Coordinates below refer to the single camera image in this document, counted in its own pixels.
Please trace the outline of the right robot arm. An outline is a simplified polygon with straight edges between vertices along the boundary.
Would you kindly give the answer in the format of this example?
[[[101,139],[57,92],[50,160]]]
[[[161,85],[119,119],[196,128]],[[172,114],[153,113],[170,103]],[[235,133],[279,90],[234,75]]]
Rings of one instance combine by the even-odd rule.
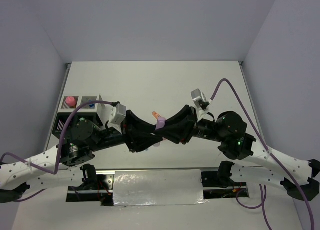
[[[218,150],[227,157],[212,180],[220,187],[254,182],[284,190],[297,200],[313,200],[319,195],[319,161],[300,160],[279,152],[246,133],[247,124],[234,111],[220,114],[217,120],[203,117],[204,110],[186,105],[170,119],[157,112],[155,131],[174,143],[187,143],[191,138],[219,142]]]

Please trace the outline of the orange highlighter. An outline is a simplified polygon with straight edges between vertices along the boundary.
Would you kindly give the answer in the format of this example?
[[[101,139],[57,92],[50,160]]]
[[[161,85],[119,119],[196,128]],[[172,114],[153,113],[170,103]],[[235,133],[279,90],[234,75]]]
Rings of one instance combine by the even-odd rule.
[[[153,111],[153,112],[152,112],[152,115],[153,115],[156,119],[162,118],[162,116],[161,116],[159,113],[157,113],[156,111]]]

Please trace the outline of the purple highlighter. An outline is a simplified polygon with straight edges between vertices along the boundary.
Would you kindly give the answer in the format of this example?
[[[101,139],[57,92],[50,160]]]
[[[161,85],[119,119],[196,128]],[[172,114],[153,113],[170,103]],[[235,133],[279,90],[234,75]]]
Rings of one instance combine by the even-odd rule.
[[[157,123],[156,123],[155,129],[156,130],[161,129],[161,128],[165,127],[165,124],[166,124],[166,119],[164,117],[160,116],[157,118]]]

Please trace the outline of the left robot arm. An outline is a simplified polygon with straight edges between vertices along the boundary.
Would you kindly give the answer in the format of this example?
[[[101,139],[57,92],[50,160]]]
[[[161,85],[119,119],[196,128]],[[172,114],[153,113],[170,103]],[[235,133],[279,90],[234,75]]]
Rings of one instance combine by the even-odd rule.
[[[63,129],[67,134],[62,143],[29,159],[0,164],[0,201],[1,203],[20,202],[27,190],[40,192],[65,182],[73,190],[109,188],[97,176],[96,169],[88,161],[94,159],[95,151],[126,144],[131,152],[141,152],[160,143],[164,137],[156,126],[137,118],[128,112],[120,130],[113,127],[101,129],[94,122],[78,120]]]

